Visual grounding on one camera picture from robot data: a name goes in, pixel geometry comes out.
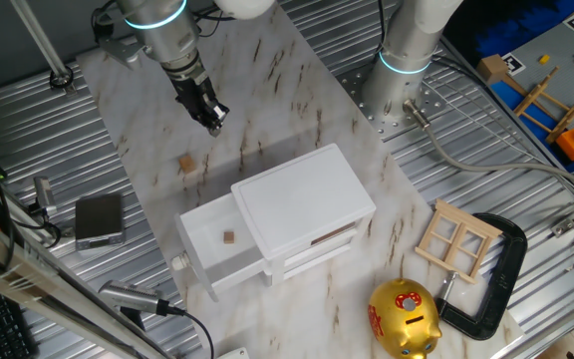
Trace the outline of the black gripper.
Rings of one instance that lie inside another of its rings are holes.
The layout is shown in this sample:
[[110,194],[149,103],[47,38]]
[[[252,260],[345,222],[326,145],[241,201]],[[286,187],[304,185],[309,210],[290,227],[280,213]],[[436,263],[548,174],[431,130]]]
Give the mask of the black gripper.
[[208,75],[205,72],[197,76],[170,73],[169,78],[177,93],[176,100],[212,137],[218,137],[229,109],[216,98]]

